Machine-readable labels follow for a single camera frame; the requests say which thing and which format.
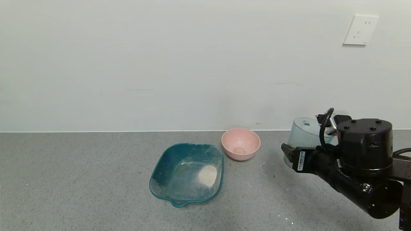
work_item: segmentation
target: gray countertop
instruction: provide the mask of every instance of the gray countertop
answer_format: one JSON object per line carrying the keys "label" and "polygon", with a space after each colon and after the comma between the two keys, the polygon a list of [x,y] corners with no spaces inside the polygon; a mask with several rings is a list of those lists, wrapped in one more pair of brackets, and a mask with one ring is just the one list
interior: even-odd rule
{"label": "gray countertop", "polygon": [[[280,149],[289,132],[257,132],[261,147],[248,161],[225,156],[223,186],[206,204],[175,208],[150,193],[165,149],[221,147],[222,134],[0,134],[1,230],[398,230],[398,212],[373,219],[319,177],[290,169]],[[394,149],[409,140],[411,131],[394,131]]]}

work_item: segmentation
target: barcode label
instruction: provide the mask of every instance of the barcode label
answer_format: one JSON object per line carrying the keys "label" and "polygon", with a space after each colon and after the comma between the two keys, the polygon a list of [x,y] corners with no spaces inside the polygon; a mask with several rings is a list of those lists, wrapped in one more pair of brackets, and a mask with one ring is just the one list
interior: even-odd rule
{"label": "barcode label", "polygon": [[304,167],[304,158],[305,158],[305,152],[300,152],[300,158],[298,160],[298,171],[302,171],[302,168]]}

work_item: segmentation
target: white powder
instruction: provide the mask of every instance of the white powder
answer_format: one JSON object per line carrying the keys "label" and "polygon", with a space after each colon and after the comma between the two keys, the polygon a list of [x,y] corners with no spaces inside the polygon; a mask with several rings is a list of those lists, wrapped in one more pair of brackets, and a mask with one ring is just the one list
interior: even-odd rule
{"label": "white powder", "polygon": [[207,187],[212,187],[216,178],[217,169],[212,165],[204,166],[197,175],[197,180]]}

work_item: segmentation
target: wall socket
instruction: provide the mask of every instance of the wall socket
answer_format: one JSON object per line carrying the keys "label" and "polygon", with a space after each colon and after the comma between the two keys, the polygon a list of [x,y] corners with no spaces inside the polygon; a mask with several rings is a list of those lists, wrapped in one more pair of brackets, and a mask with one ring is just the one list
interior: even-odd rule
{"label": "wall socket", "polygon": [[367,45],[377,26],[379,17],[355,15],[343,44]]}

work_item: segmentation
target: transparent ribbed container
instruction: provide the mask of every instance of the transparent ribbed container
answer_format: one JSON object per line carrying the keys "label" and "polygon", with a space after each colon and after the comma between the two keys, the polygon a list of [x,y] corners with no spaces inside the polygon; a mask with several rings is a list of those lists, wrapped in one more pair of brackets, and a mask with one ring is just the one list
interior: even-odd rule
{"label": "transparent ribbed container", "polygon": [[[315,148],[316,146],[321,145],[319,133],[320,126],[318,125],[317,120],[311,118],[297,118],[293,122],[287,144],[294,148]],[[333,139],[334,136],[324,134],[326,143],[331,143]],[[291,163],[285,155],[284,161],[288,166],[292,167],[293,163]]]}

